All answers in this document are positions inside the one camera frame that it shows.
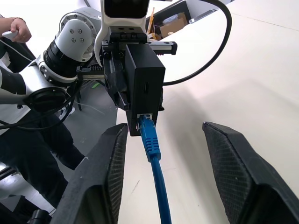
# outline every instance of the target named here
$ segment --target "black cable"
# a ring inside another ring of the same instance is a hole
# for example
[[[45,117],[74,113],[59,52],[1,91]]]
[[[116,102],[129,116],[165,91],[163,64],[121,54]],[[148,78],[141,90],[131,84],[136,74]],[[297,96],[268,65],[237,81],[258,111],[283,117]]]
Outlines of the black cable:
[[[227,19],[227,26],[226,26],[226,31],[225,31],[225,34],[224,34],[223,41],[222,41],[218,51],[216,52],[216,54],[202,68],[198,69],[196,72],[194,72],[191,75],[188,75],[184,78],[181,78],[181,79],[178,79],[178,80],[175,80],[175,81],[171,81],[171,82],[163,83],[163,86],[179,84],[179,83],[187,81],[187,80],[197,76],[198,74],[202,73],[204,70],[206,70],[219,57],[219,55],[223,51],[226,43],[228,42],[230,30],[232,28],[232,16],[229,12],[229,9],[226,7],[225,4],[223,4],[219,0],[200,0],[200,1],[204,1],[204,2],[210,3],[214,6],[217,6],[224,13],[224,15]]]
[[[73,103],[74,103],[74,100],[75,100],[75,97],[78,94],[78,92],[80,91],[81,85],[82,85],[82,82],[78,81],[76,83],[74,94],[71,97],[69,97],[60,107],[58,107],[58,108],[56,108],[54,110],[51,110],[51,111],[45,113],[44,115],[42,115],[42,116],[40,116],[38,118],[31,119],[31,120],[26,120],[26,121],[20,121],[20,122],[14,123],[14,124],[9,124],[7,122],[4,122],[4,121],[0,120],[0,124],[3,124],[3,126],[0,126],[0,130],[9,129],[9,128],[17,128],[17,129],[21,129],[21,130],[24,130],[24,131],[44,131],[44,130],[47,130],[49,128],[53,128],[53,127],[55,127],[57,125],[60,125],[62,122],[64,122],[64,120],[70,114],[72,106],[73,106]],[[43,127],[43,128],[21,127],[21,125],[26,125],[26,124],[29,124],[29,123],[32,123],[32,122],[39,121],[42,118],[48,117],[48,116],[56,113],[57,111],[59,111],[63,107],[67,106],[70,102],[71,102],[71,105],[69,106],[68,111],[66,112],[66,115],[59,122],[57,122],[56,124],[51,125],[49,127]]]

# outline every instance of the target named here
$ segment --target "blue ethernet cable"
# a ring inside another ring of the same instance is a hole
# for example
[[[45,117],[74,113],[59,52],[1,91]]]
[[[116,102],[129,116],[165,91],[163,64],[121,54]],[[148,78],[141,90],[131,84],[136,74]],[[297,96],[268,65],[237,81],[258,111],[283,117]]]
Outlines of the blue ethernet cable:
[[[154,122],[148,115],[139,118],[139,129],[148,161],[153,170],[161,224],[171,224],[167,192],[159,160],[161,153]]]

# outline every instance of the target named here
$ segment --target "screw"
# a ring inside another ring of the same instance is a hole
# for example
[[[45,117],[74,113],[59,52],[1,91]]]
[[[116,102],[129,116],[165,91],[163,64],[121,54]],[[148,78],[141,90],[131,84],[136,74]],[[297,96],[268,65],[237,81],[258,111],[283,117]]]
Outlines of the screw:
[[[110,58],[110,54],[108,52],[104,53],[104,58],[109,59]]]

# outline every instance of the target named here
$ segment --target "person's hand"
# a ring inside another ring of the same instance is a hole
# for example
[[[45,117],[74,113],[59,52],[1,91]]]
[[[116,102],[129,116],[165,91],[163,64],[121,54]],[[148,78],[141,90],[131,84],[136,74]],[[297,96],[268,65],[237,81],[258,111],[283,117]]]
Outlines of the person's hand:
[[[10,31],[19,31],[18,35],[12,39],[12,42],[26,43],[31,38],[31,33],[24,20],[16,18],[11,24]]]

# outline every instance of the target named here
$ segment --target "black pants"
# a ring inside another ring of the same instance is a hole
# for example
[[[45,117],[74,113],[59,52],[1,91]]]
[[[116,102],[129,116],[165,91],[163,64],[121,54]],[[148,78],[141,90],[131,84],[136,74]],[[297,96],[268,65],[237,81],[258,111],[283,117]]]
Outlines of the black pants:
[[[22,120],[38,116],[39,113],[30,111]],[[51,115],[25,127],[47,127],[58,121],[57,116]],[[18,170],[56,208],[68,182],[51,152],[72,170],[84,158],[73,145],[71,133],[63,124],[42,132],[12,128],[0,136],[0,161]]]

